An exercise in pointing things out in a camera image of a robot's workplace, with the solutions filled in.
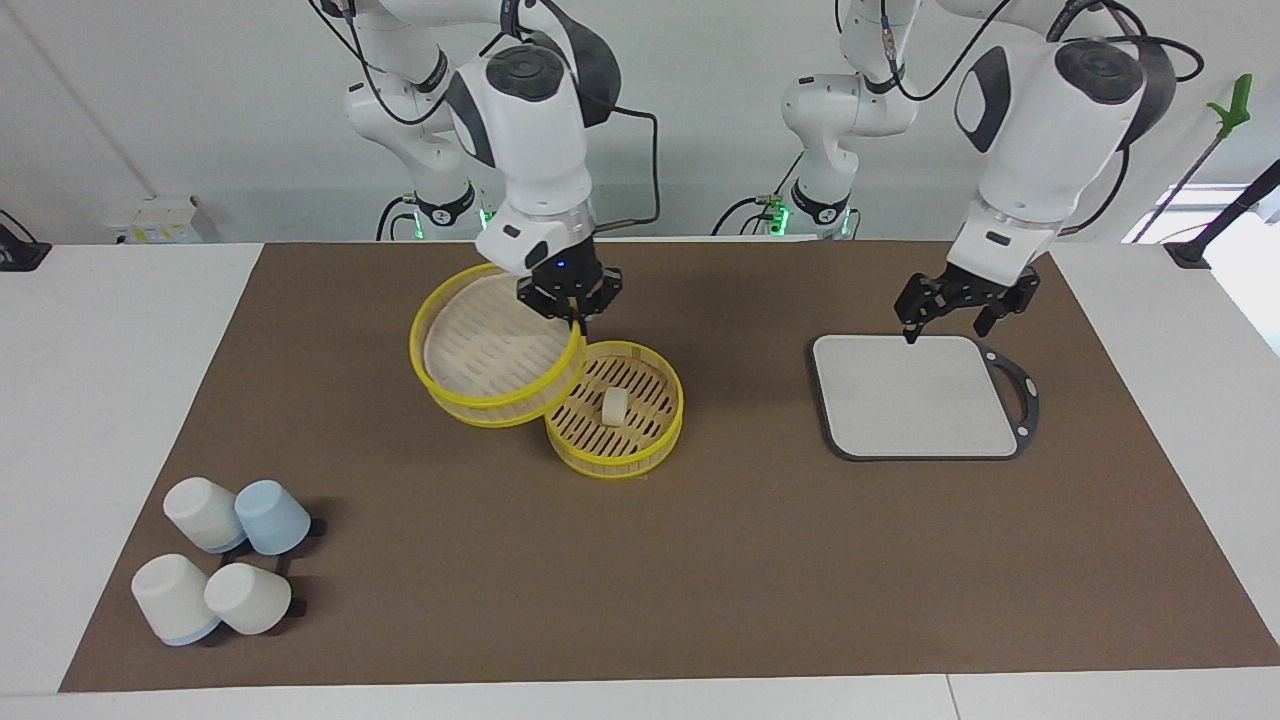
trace green object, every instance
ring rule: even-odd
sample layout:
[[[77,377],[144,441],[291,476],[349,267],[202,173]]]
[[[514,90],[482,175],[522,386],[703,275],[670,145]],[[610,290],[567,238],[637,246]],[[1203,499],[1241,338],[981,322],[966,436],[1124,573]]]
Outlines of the green object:
[[[1253,90],[1253,73],[1244,73],[1235,81],[1231,91],[1231,109],[1210,102],[1208,106],[1222,118],[1222,129],[1219,131],[1219,140],[1226,140],[1231,131],[1249,122],[1249,91]]]
[[[769,222],[769,234],[787,234],[787,223],[791,220],[791,210],[782,202],[772,208],[773,219]]]

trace yellow steamer basket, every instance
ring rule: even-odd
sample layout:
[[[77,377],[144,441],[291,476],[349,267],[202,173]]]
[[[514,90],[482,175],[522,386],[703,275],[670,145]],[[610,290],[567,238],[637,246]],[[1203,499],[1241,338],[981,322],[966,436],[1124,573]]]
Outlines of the yellow steamer basket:
[[[627,391],[626,421],[602,421],[604,392]],[[671,455],[685,418],[685,391],[660,355],[634,342],[586,346],[586,372],[564,402],[547,415],[547,434],[570,468],[602,480],[644,475]]]
[[[463,270],[413,318],[413,372],[435,402],[479,428],[545,415],[582,377],[586,338],[576,323],[547,320],[516,299],[516,278],[495,265]]]

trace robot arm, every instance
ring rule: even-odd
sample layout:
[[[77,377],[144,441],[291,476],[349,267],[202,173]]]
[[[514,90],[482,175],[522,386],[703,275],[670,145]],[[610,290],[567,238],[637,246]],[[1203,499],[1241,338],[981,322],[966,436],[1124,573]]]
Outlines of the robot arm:
[[[1024,27],[1041,37],[1059,22],[1064,5],[1069,3],[1044,0],[1012,0],[1000,12],[1000,22]],[[1071,22],[1071,33],[1080,37],[1115,35],[1115,20],[1106,8],[1096,3],[1082,3],[1085,9]],[[1000,0],[938,0],[942,9],[955,15],[984,20],[1000,6]]]
[[[507,179],[476,249],[529,275],[517,296],[535,311],[570,320],[602,313],[622,274],[595,256],[586,129],[568,64],[538,45],[509,47],[460,69],[447,99],[463,150]]]
[[[886,9],[901,65],[920,0],[890,0]],[[858,174],[856,140],[901,135],[915,122],[918,105],[895,90],[881,32],[879,3],[852,3],[840,49],[856,72],[800,78],[782,100],[782,119],[804,145],[790,202],[819,233],[844,219]]]
[[[352,4],[328,1],[346,10]],[[452,117],[462,149],[507,181],[507,200],[476,238],[476,249],[507,272],[527,275],[518,297],[543,315],[581,320],[603,311],[621,291],[622,274],[595,256],[585,129],[609,118],[621,92],[609,46],[552,0],[358,0],[356,9],[357,18],[367,15],[366,27],[384,33],[370,36],[375,45],[397,45],[413,28],[456,23],[498,24],[526,42],[479,58],[451,77],[445,63],[442,73],[433,73],[430,87],[415,79],[412,68],[420,63],[396,61],[401,54],[384,47],[378,58],[404,81],[388,83],[384,100],[406,108],[402,114],[392,106],[398,115],[416,110],[412,117],[422,117],[424,105],[433,106],[436,87],[444,85],[449,113],[439,117]],[[419,36],[412,42],[420,47],[425,41]],[[433,135],[445,127],[435,117],[421,127],[394,127],[393,118],[375,117],[370,99],[360,87],[348,97],[357,131],[404,160],[420,188],[470,202],[475,193],[462,182],[458,158]],[[430,209],[436,211],[428,213],[433,220],[447,215],[438,205]]]
[[[1146,85],[1138,60],[1096,40],[997,46],[974,64],[956,122],[989,161],[946,270],[913,275],[895,304],[908,341],[960,307],[983,307],[979,336],[1027,309],[1029,264],[1130,132]]]
[[[324,9],[346,17],[352,4],[328,1]],[[453,227],[474,206],[476,191],[462,152],[440,135],[452,129],[448,113],[428,117],[453,72],[449,59],[430,28],[406,23],[379,0],[362,0],[355,9],[352,27],[376,87],[360,83],[347,91],[347,119],[361,137],[390,150],[404,164],[420,214],[436,227]],[[411,124],[397,117],[426,119]]]

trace black pole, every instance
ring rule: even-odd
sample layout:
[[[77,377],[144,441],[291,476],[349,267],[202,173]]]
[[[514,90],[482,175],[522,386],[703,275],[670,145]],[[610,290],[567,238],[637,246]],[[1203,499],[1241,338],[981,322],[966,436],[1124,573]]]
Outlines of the black pole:
[[[0,273],[35,270],[51,247],[47,242],[23,242],[0,223]]]
[[[1261,202],[1262,199],[1271,195],[1276,187],[1280,187],[1280,160],[1271,163],[1271,167],[1263,170],[1263,173],[1258,176],[1258,179],[1253,181],[1253,184],[1244,188],[1244,192],[1242,192],[1234,202],[1228,205],[1226,209],[1219,214],[1219,217],[1213,218],[1213,222],[1206,225],[1204,229],[1196,236],[1196,240],[1187,242],[1166,242],[1165,250],[1169,251],[1174,263],[1178,263],[1178,266],[1180,268],[1199,270],[1210,269],[1208,263],[1204,261],[1204,250],[1208,247],[1208,243],[1217,240],[1217,236],[1222,234],[1222,232],[1226,231],[1231,223],[1240,219],[1240,215],[1248,213],[1249,208],[1253,208]]]

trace white cylindrical object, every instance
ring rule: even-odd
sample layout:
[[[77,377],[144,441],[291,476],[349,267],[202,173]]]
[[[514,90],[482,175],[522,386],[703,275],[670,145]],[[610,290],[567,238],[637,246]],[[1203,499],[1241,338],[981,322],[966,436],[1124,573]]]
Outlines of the white cylindrical object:
[[[381,96],[403,118],[422,115],[431,102],[403,86],[388,87]],[[462,150],[436,135],[453,129],[449,113],[439,111],[421,126],[404,126],[383,110],[369,86],[348,91],[346,108],[347,119],[361,137],[390,150],[404,163],[420,197],[443,205],[466,193],[470,179]]]
[[[888,82],[888,60],[884,59],[884,45],[881,40],[881,4],[876,0],[859,0],[849,5],[845,15],[844,32],[840,35],[840,51],[852,68],[873,82]],[[897,46],[897,61],[902,65],[906,41],[920,10],[920,0],[888,0],[884,4],[888,24],[893,28],[893,42]]]
[[[858,122],[855,76],[813,76],[791,83],[782,97],[782,120],[804,145],[796,182],[806,197],[833,205],[849,197],[858,155],[841,143]]]
[[[977,197],[951,243],[947,263],[996,284],[1012,287],[1023,270],[1057,237],[1061,223],[1020,223]]]
[[[1042,51],[1030,74],[1015,82],[1009,114],[988,151],[991,160],[978,192],[992,208],[1018,220],[1061,223],[1069,218],[1080,193],[1115,155],[1142,102],[1140,85],[1117,102],[1096,100],[1073,85],[1059,67],[1059,56],[1082,45]],[[1114,46],[1085,53],[1084,63],[1123,60],[1117,64],[1126,67],[1115,68],[1116,73],[1129,70],[1142,77],[1137,61]],[[1021,58],[1010,55],[1010,61]]]
[[[376,3],[361,3],[355,24],[365,60],[413,85],[428,81],[442,58],[430,27],[410,24]]]
[[[236,496],[206,478],[187,478],[164,496],[164,514],[205,552],[220,555],[244,542]]]
[[[205,605],[207,578],[182,555],[161,555],[133,574],[129,589],[151,630],[168,646],[191,644],[218,626]]]
[[[604,391],[604,406],[600,411],[600,421],[612,428],[627,423],[627,389],[611,387]]]
[[[289,610],[289,582],[261,568],[232,562],[214,573],[205,587],[205,605],[233,630],[244,635],[265,633]]]

